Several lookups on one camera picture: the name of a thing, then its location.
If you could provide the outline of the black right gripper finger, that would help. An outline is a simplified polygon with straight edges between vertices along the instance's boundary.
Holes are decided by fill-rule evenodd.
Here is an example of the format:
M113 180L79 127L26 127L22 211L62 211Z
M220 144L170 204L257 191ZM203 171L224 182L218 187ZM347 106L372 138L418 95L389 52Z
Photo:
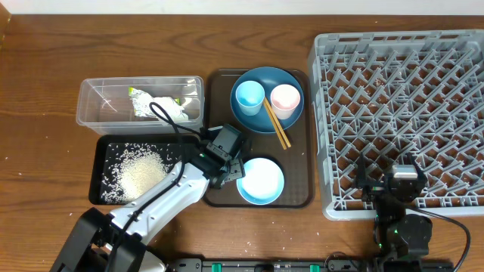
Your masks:
M365 156L361 153L357 160L357 172L355 176L355 187L358 189L363 189L368 185Z
M419 164L416 162L414 156L411 154L411 153L408 153L407 154L407 158L409 160L409 162L414 166L415 168L415 171L417 173L417 179L418 180L426 180L427 179L427 176L426 174L423 172L423 170L420 168Z

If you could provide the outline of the light blue bowl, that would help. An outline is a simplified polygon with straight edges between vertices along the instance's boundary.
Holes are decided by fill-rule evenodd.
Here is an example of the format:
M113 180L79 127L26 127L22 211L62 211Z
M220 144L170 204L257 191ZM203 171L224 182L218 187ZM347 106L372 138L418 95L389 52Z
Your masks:
M237 191L247 202L266 206L273 203L284 189L284 173L271 159L254 158L244 163L245 176L236 181Z

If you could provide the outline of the light blue cup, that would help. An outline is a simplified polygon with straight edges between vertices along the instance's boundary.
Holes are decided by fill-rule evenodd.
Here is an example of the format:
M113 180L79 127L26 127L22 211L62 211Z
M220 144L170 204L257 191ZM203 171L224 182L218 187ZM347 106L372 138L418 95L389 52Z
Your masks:
M258 82L245 81L236 88L235 98L244 115L255 116L264 101L265 90Z

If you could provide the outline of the pile of rice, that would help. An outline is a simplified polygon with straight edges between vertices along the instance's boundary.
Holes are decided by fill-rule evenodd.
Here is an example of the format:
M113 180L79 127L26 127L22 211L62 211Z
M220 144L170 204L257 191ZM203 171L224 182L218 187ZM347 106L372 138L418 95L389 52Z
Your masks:
M167 176L179 156L176 144L109 144L101 174L101 202L116 205L137 199Z

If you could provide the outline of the pink cup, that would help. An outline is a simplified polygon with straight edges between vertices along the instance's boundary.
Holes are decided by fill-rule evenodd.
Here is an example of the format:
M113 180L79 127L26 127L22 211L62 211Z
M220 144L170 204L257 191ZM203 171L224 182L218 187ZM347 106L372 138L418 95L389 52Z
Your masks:
M299 90L288 84L276 86L270 95L271 107L279 119L289 119L300 100Z

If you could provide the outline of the green foil snack wrapper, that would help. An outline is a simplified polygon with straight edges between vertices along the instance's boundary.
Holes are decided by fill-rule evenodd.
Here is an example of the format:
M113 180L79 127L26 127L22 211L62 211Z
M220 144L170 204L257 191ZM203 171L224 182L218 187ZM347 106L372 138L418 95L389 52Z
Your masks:
M149 107L149 104L154 102L154 97L145 91L133 87L129 87L129 96L132 100L135 116L146 118L157 117Z

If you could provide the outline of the white paper wrapper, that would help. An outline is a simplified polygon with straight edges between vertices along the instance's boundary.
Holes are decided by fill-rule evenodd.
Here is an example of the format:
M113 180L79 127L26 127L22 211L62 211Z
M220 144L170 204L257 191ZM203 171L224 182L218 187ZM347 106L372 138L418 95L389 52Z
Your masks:
M184 107L171 97L155 97L154 103L160 105L174 122L188 121L188 115L183 112Z

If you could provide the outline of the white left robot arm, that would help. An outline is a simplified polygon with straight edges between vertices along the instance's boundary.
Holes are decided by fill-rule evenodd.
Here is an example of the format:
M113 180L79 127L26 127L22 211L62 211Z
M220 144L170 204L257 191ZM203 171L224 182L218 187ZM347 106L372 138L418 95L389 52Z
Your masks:
M161 182L125 206L104 214L84 212L64 243L53 271L164 271L147 244L179 212L198 202L208 188L245 175L240 158L223 166L208 153L177 162Z

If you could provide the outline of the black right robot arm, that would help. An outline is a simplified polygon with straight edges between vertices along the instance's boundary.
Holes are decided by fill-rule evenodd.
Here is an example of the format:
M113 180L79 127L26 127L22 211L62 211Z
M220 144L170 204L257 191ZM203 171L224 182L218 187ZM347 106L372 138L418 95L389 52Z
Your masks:
M361 200L374 205L374 241L380 247L368 270L422 271L421 258L429 254L433 225L425 216L408 214L406 205L420 195L426 175L412 155L407 164L392 165L377 180L366 170L365 157L360 155L355 186L362 191Z

